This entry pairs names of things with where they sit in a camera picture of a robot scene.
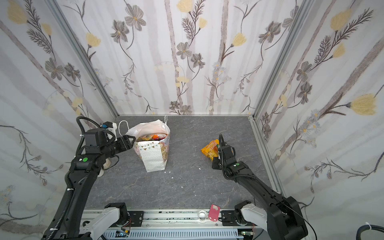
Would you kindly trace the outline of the white paper gift bag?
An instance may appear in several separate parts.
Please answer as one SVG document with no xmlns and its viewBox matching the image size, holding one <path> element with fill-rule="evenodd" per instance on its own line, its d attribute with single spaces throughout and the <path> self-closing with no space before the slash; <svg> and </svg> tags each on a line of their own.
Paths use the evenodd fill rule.
<svg viewBox="0 0 384 240">
<path fill-rule="evenodd" d="M 142 160 L 146 171 L 151 173 L 165 170 L 169 158 L 171 134 L 168 127 L 168 117 L 165 116 L 163 120 L 140 123 L 134 127 L 130 127 L 126 120 L 122 120 L 120 123 L 126 123 L 127 125 L 128 130 L 124 133 L 125 135 L 136 138 L 133 149 Z M 148 134 L 167 134 L 168 136 L 161 141 L 137 142 L 139 137 Z"/>
</svg>

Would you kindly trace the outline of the yellow snack box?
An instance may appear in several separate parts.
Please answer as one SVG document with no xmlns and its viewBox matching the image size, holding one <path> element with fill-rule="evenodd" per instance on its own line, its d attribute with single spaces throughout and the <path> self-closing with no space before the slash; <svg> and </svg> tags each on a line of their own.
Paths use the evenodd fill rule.
<svg viewBox="0 0 384 240">
<path fill-rule="evenodd" d="M 203 155 L 205 155 L 207 158 L 209 158 L 211 161 L 214 160 L 214 158 L 219 157 L 219 140 L 213 140 L 208 145 L 206 145 L 204 148 L 201 149 L 201 152 Z"/>
</svg>

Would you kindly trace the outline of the small orange snack packet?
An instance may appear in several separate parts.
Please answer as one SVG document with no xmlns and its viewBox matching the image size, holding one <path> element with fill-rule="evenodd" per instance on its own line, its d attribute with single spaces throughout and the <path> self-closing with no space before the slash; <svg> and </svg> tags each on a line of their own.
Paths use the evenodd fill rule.
<svg viewBox="0 0 384 240">
<path fill-rule="evenodd" d="M 167 134 L 148 134 L 141 136 L 137 139 L 137 142 L 147 142 L 147 141 L 161 141 L 165 139 Z"/>
</svg>

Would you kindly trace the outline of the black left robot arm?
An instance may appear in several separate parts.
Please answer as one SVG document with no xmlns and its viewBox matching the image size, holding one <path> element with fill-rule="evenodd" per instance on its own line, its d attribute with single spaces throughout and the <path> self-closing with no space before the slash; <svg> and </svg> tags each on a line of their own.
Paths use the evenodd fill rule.
<svg viewBox="0 0 384 240">
<path fill-rule="evenodd" d="M 107 131 L 83 134 L 85 145 L 76 153 L 65 175 L 66 191 L 43 240 L 97 240 L 95 230 L 81 230 L 81 218 L 92 186 L 107 158 L 133 148 L 136 138 L 124 135 L 108 140 Z"/>
</svg>

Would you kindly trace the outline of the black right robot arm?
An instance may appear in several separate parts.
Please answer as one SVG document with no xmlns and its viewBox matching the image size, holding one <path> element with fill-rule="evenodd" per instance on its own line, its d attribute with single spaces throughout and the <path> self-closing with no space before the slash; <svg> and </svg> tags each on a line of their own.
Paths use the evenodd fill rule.
<svg viewBox="0 0 384 240">
<path fill-rule="evenodd" d="M 226 143 L 217 145 L 219 156 L 213 169 L 221 170 L 226 180 L 244 187 L 261 204 L 261 208 L 244 201 L 238 210 L 242 221 L 265 230 L 272 240 L 301 240 L 308 228 L 298 202 L 285 198 L 262 182 L 244 162 L 236 160 L 236 151 Z"/>
</svg>

